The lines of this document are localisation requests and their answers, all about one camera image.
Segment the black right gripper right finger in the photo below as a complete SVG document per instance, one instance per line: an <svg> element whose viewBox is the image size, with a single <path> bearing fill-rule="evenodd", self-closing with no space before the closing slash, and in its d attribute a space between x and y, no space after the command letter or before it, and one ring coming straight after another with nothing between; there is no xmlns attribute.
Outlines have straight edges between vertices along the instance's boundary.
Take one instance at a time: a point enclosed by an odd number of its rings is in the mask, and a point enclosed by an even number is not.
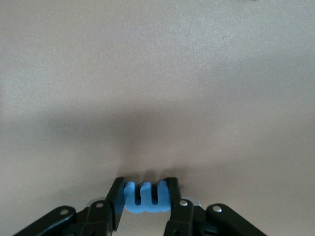
<svg viewBox="0 0 315 236"><path fill-rule="evenodd" d="M163 236L267 236L225 204L206 209L182 198L176 177L165 179L170 191L170 219Z"/></svg>

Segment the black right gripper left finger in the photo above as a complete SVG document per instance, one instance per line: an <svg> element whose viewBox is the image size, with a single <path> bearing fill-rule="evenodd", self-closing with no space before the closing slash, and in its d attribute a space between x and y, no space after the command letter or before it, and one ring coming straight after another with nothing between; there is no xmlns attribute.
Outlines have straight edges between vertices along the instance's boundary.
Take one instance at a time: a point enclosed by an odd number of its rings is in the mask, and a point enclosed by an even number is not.
<svg viewBox="0 0 315 236"><path fill-rule="evenodd" d="M105 198L93 200L80 212L59 206L13 236L112 236L125 206L124 186L125 179L118 177Z"/></svg>

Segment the blue foam letter m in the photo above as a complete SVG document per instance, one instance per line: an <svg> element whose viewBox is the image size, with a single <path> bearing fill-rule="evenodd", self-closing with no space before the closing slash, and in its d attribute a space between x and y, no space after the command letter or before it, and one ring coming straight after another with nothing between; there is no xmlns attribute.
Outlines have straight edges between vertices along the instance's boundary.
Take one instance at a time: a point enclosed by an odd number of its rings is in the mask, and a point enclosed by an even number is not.
<svg viewBox="0 0 315 236"><path fill-rule="evenodd" d="M170 211L170 193L168 183L161 180L157 183L157 197L153 197L153 188L150 182L140 185L140 198L136 197L136 184L127 182L124 187L126 209L131 213L157 213Z"/></svg>

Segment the brown table cover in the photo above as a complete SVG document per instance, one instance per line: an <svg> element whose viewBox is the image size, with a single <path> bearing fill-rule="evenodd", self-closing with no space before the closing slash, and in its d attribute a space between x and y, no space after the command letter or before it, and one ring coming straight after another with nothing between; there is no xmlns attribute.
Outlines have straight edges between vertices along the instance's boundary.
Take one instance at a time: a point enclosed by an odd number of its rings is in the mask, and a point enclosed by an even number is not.
<svg viewBox="0 0 315 236"><path fill-rule="evenodd" d="M0 236L119 176L315 236L315 0L0 0Z"/></svg>

